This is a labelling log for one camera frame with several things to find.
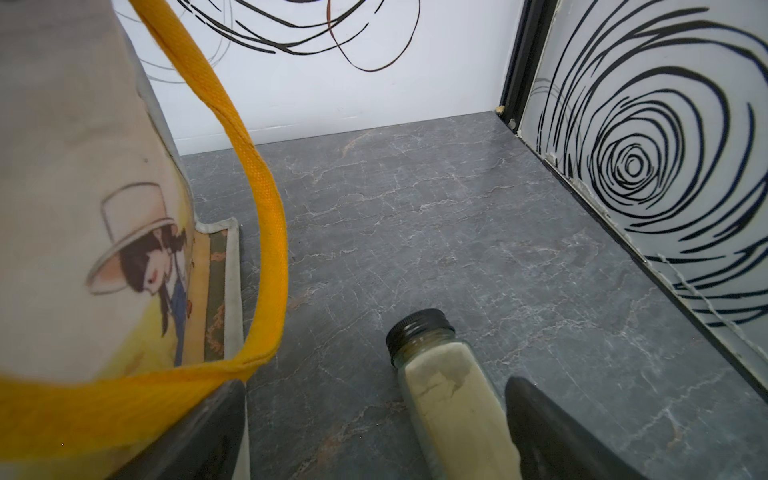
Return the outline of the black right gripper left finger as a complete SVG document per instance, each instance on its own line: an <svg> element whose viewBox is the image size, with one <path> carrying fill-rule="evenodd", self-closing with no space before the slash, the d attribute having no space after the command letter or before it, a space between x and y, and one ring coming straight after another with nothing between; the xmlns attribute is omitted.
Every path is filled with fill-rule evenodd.
<svg viewBox="0 0 768 480"><path fill-rule="evenodd" d="M245 384L227 381L111 477L231 479L245 426Z"/></svg>

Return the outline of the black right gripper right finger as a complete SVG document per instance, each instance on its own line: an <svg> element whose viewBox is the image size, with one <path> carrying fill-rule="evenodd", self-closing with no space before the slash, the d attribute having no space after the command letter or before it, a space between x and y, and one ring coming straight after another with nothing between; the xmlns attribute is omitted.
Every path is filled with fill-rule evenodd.
<svg viewBox="0 0 768 480"><path fill-rule="evenodd" d="M643 477L529 380L510 377L505 402L524 479Z"/></svg>

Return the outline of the cream canvas bag yellow handles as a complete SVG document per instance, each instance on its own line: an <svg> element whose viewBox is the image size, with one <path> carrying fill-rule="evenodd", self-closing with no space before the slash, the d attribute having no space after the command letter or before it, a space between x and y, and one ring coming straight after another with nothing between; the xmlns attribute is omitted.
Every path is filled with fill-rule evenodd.
<svg viewBox="0 0 768 480"><path fill-rule="evenodd" d="M103 479L284 330L288 248L274 178L170 5L134 10L238 155L258 211L249 330L205 353L204 276L239 286L231 224L196 220L189 183L108 1L1 5L1 475Z"/></svg>

